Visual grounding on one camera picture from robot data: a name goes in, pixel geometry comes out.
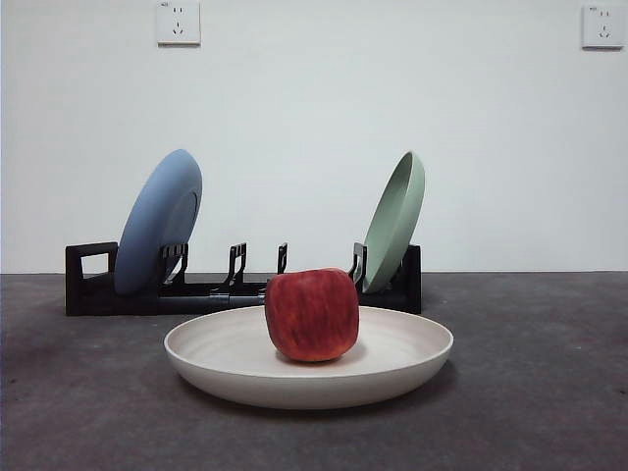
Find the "blue plate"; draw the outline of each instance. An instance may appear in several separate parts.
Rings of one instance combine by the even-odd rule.
[[[120,239],[114,271],[117,294],[148,288],[157,273],[160,248],[187,243],[201,194],[200,169],[186,151],[176,150],[160,162],[139,193]],[[171,263],[165,277],[175,265]]]

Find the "green plate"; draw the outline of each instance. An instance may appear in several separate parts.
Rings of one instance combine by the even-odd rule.
[[[364,240],[368,249],[364,292],[385,288],[393,277],[412,239],[424,192],[423,164],[407,152],[386,185]]]

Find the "electrical outlet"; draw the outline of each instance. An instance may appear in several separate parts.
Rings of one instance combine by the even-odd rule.
[[[200,44],[200,3],[157,5],[157,44]]]
[[[616,5],[582,7],[582,47],[585,49],[621,49],[626,37],[628,9]]]

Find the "plate rim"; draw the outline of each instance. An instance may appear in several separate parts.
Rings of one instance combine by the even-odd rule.
[[[359,306],[360,309],[362,308],[366,308],[366,309],[370,309],[370,310],[379,310],[379,311],[387,311],[387,312],[391,312],[395,315],[402,315],[403,317],[409,317],[409,318],[418,318],[421,319],[421,321],[427,321],[428,324],[433,324],[436,327],[442,329],[445,331],[445,333],[448,336],[448,340],[447,340],[447,344],[444,348],[441,348],[438,352],[433,353],[432,355],[428,356],[427,358],[421,360],[420,362],[415,362],[412,363],[410,365],[404,365],[404,366],[399,366],[399,367],[395,367],[395,368],[388,368],[388,369],[383,369],[383,370],[379,370],[379,371],[374,371],[374,372],[367,372],[367,373],[351,373],[351,374],[343,374],[343,373],[336,373],[336,374],[330,374],[330,375],[326,375],[326,376],[310,376],[310,375],[290,375],[290,374],[283,374],[283,375],[279,375],[279,374],[258,374],[258,373],[251,373],[251,372],[243,372],[243,371],[234,371],[234,370],[219,370],[216,368],[210,368],[206,365],[202,365],[199,364],[197,362],[194,361],[190,361],[188,359],[185,359],[184,357],[182,357],[181,355],[179,355],[178,353],[174,352],[170,346],[168,345],[168,341],[171,338],[171,336],[179,329],[183,329],[185,326],[187,326],[188,324],[191,324],[193,322],[198,322],[201,319],[206,319],[209,318],[211,316],[218,316],[218,315],[225,315],[225,313],[228,312],[233,312],[233,311],[248,311],[248,310],[256,310],[256,309],[263,309],[264,306],[247,306],[247,307],[239,307],[239,308],[235,308],[235,309],[228,309],[225,311],[219,311],[219,312],[213,312],[210,314],[204,314],[202,316],[198,316],[195,317],[193,319],[189,319],[185,322],[182,322],[180,324],[178,324],[177,326],[175,326],[173,329],[171,329],[170,332],[168,332],[166,334],[166,336],[164,337],[163,340],[163,344],[164,344],[164,348],[166,349],[166,352],[168,353],[169,356],[171,356],[172,358],[176,358],[178,361],[184,363],[187,366],[192,366],[194,368],[199,368],[201,370],[204,371],[210,371],[210,372],[214,372],[214,373],[219,373],[219,374],[226,374],[226,375],[234,375],[234,376],[242,376],[242,377],[249,377],[249,378],[264,378],[264,379],[273,379],[273,380],[307,380],[307,381],[327,381],[333,378],[352,378],[352,377],[368,377],[368,376],[376,376],[376,375],[382,375],[382,374],[389,374],[389,373],[393,373],[393,372],[397,372],[397,371],[403,371],[406,369],[410,369],[410,368],[415,368],[419,365],[422,364],[426,364],[429,363],[437,358],[442,357],[445,354],[448,354],[448,352],[451,350],[451,347],[453,346],[453,334],[451,333],[451,331],[445,327],[444,325],[433,321],[432,319],[428,319],[427,317],[424,316],[419,316],[417,314],[410,314],[408,312],[403,312],[403,311],[397,311],[394,309],[387,309],[387,308],[383,308],[383,307],[374,307],[374,306]]]

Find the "plate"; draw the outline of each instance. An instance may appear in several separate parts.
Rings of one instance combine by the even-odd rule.
[[[200,169],[186,151],[171,152],[157,165],[139,193],[120,239],[114,271],[117,294],[133,294],[154,281],[162,246],[187,243],[201,193]],[[176,264],[173,260],[167,267],[166,277]]]
[[[432,378],[453,335],[424,317],[360,306],[357,343],[339,359],[299,363],[271,343],[264,306],[197,317],[164,339],[187,381],[223,399],[280,409],[330,409],[389,399]]]
[[[377,205],[366,234],[364,292],[377,292],[391,280],[414,234],[425,192],[421,160],[407,152],[399,161]]]

